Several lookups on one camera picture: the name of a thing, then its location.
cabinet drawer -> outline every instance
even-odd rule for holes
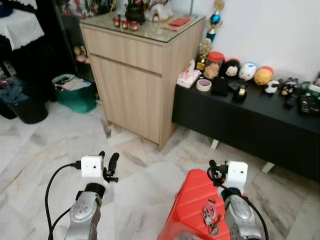
[[[98,56],[91,64],[107,119],[159,143],[161,78]]]
[[[162,73],[162,47],[125,36],[83,27],[90,53],[116,60],[154,73]]]

glass top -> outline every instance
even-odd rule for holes
[[[166,22],[155,23],[155,22],[145,21],[145,23],[142,24],[137,31],[131,31],[131,30],[124,30],[122,27],[120,28],[115,27],[113,18],[116,16],[117,14],[115,12],[112,12],[112,13],[107,13],[107,14],[81,20],[80,23],[167,43],[172,39],[174,39],[179,34],[181,34],[183,31],[185,31],[186,29],[188,29],[189,27],[191,27],[192,25],[196,24],[197,22],[199,22],[204,18],[204,16],[191,16],[190,17],[191,20],[183,28],[181,28],[178,31],[171,31],[171,30],[164,29],[163,27],[168,26],[169,22],[183,16],[182,13],[174,13],[173,17],[171,17]]]

red plastic stool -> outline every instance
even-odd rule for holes
[[[217,224],[217,235],[209,236],[209,230],[201,216],[203,208],[208,206],[208,199],[215,199],[217,214],[223,217]],[[200,169],[189,171],[179,193],[175,196],[168,219],[157,240],[174,240],[180,232],[187,232],[203,240],[230,240],[229,228],[224,220],[224,201],[218,197],[217,187]]]

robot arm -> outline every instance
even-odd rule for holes
[[[84,156],[81,159],[81,175],[88,183],[84,191],[79,191],[70,209],[70,225],[65,240],[97,240],[97,225],[100,220],[100,207],[110,182],[118,182],[115,174],[118,153],[110,159],[108,170],[103,167],[104,152],[99,155]]]
[[[217,165],[214,160],[209,162],[208,177],[218,186],[218,195],[224,201],[225,222],[229,227],[231,239],[262,240],[256,223],[256,215],[261,220],[268,240],[266,224],[248,198],[243,197],[247,179],[248,165],[245,162],[229,161],[225,165]]]

orange plush toy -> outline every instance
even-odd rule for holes
[[[274,70],[269,66],[262,66],[256,71],[254,75],[254,82],[257,85],[266,85],[271,81],[272,76],[274,74]]]

